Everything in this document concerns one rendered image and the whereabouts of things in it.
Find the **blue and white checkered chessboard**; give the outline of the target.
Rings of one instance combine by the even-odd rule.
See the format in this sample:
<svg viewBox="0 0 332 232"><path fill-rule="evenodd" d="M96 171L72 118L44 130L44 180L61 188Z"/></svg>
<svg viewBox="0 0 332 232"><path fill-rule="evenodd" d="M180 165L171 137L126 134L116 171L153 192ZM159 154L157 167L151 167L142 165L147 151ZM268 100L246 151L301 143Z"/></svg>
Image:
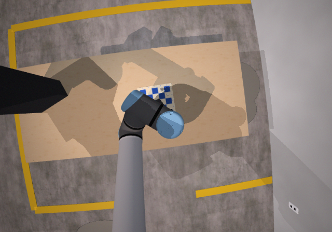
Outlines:
<svg viewBox="0 0 332 232"><path fill-rule="evenodd" d="M163 91L159 91L160 87L163 88ZM137 90L143 92L144 94L146 94L147 96L151 97L154 100L160 99L166 107L176 112L171 83L138 88ZM169 93L169 96L166 96L166 93Z"/></svg>

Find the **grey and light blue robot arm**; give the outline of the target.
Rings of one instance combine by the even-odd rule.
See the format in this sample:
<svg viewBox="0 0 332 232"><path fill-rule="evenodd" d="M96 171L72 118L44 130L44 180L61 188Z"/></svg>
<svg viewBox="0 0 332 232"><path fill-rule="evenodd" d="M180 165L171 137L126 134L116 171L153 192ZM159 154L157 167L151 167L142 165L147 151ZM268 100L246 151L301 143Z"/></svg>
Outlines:
<svg viewBox="0 0 332 232"><path fill-rule="evenodd" d="M146 232L143 129L147 124L164 138L174 139L183 132L184 120L160 99L154 100L138 90L133 90L126 97L121 110L125 114L118 131L119 150L112 232Z"/></svg>

